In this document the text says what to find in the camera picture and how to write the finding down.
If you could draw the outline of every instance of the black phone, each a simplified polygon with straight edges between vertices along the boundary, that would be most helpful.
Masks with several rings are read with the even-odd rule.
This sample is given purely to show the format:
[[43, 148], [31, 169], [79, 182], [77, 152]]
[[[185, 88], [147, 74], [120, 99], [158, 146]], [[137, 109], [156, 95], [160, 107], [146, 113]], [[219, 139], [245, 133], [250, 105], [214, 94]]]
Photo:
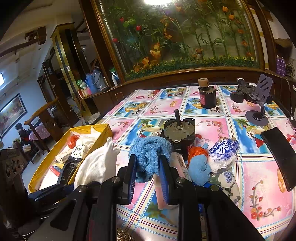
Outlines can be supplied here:
[[284, 178], [287, 191], [290, 192], [296, 186], [295, 151], [277, 127], [263, 131], [261, 137], [274, 156]]

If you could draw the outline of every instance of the patterned tablecloth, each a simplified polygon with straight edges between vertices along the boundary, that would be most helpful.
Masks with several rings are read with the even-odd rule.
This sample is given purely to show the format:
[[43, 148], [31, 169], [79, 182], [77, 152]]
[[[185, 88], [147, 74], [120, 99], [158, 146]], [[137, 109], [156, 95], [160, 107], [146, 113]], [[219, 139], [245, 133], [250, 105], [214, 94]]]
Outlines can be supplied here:
[[[50, 137], [50, 133], [45, 128], [43, 123], [40, 123], [39, 125], [37, 125], [35, 127], [35, 130], [37, 131], [37, 133], [41, 137], [41, 139], [46, 139], [47, 137]], [[31, 141], [38, 140], [37, 136], [33, 132], [30, 133], [30, 140]]]
[[[219, 137], [235, 137], [240, 143], [238, 160], [232, 167], [240, 189], [238, 208], [246, 215], [263, 237], [271, 240], [273, 234], [283, 230], [295, 212], [295, 190], [287, 192], [278, 177], [278, 166], [262, 141], [261, 127], [253, 126], [245, 118], [248, 110], [260, 107], [244, 101], [233, 102], [230, 91], [237, 86], [216, 86], [218, 106], [207, 110], [200, 106], [197, 86], [156, 91], [136, 90], [106, 114], [100, 123], [108, 123], [113, 132], [113, 141], [121, 149], [116, 172], [128, 164], [130, 145], [138, 136], [156, 136], [167, 119], [174, 118], [179, 109], [182, 118], [194, 118], [196, 134], [202, 136], [209, 149]], [[290, 138], [296, 150], [295, 131], [286, 116], [273, 102], [266, 104], [268, 128], [278, 127]], [[250, 207], [259, 204], [262, 212]], [[117, 225], [139, 240], [176, 240], [178, 208], [158, 210], [154, 181], [136, 183], [132, 203], [118, 205]]]

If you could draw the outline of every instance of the blue wall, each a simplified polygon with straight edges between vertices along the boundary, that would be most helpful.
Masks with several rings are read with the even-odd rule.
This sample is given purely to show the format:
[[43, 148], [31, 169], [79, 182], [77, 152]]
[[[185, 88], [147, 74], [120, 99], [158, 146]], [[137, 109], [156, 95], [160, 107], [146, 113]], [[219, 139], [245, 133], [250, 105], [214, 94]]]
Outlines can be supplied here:
[[19, 85], [14, 86], [9, 91], [7, 91], [6, 96], [1, 97], [0, 109], [2, 109], [2, 107], [4, 107], [8, 103], [8, 101], [10, 101], [18, 93], [20, 93], [22, 101], [27, 109], [27, 113], [23, 115], [23, 117], [19, 119], [2, 137], [2, 142], [4, 144], [3, 148], [11, 146], [13, 140], [19, 137], [18, 132], [15, 130], [15, 125], [17, 123], [22, 123], [23, 127], [25, 129], [28, 129], [29, 126], [25, 126], [23, 124], [24, 121], [28, 120], [36, 110], [46, 104], [46, 101], [37, 81], [24, 80]]

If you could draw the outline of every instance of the round stand base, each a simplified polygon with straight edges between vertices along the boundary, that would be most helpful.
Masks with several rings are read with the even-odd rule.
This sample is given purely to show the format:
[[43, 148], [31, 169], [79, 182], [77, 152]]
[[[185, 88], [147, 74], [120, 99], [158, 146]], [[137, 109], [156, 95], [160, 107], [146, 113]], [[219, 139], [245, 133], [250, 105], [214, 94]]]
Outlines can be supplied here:
[[266, 116], [262, 116], [259, 111], [249, 110], [246, 112], [246, 118], [249, 122], [257, 126], [267, 126], [268, 119]]

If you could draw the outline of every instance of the framed painting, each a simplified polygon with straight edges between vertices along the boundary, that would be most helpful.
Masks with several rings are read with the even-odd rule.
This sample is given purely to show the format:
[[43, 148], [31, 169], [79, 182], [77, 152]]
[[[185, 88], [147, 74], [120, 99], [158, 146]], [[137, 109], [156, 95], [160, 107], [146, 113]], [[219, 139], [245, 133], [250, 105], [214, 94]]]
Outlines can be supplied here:
[[26, 113], [27, 110], [18, 93], [0, 110], [0, 137], [3, 137]]

